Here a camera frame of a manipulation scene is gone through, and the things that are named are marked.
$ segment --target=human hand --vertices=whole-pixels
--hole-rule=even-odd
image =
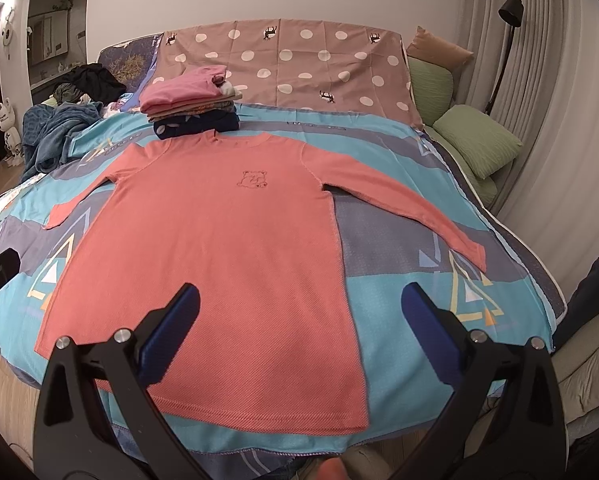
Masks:
[[[317,471],[315,480],[348,480],[346,468],[339,458],[330,458],[326,460]]]

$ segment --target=blue gripper pad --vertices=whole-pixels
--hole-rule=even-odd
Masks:
[[[155,384],[164,378],[170,362],[199,315],[199,303],[199,290],[187,283],[166,307],[165,316],[139,352],[137,378],[141,385]]]
[[[435,315],[437,307],[417,283],[409,283],[402,291],[402,313],[423,352],[431,362],[438,379],[457,389],[463,379],[462,354]]]

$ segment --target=metal screw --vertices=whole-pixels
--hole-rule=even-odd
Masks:
[[[488,339],[488,335],[483,330],[471,330],[470,338],[473,343],[485,343]]]
[[[55,343],[55,346],[60,350],[63,350],[68,345],[70,345],[70,338],[67,335],[61,336],[59,339],[57,339],[57,342]]]
[[[546,343],[544,343],[542,338],[535,336],[531,338],[531,346],[535,350],[543,350],[546,347]]]
[[[115,332],[113,339],[115,339],[115,341],[118,343],[125,343],[130,339],[131,335],[132,333],[127,328],[120,328],[117,332]]]

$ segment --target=pink polka dot sheet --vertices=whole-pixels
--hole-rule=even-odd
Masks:
[[[242,102],[374,114],[423,126],[402,38],[382,28],[247,20],[164,32],[148,85],[223,64]]]

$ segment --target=stack of folded clothes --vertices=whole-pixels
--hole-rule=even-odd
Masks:
[[[206,130],[229,132],[239,129],[234,101],[241,97],[226,81],[224,65],[206,65],[148,86],[139,97],[139,109],[160,139]]]

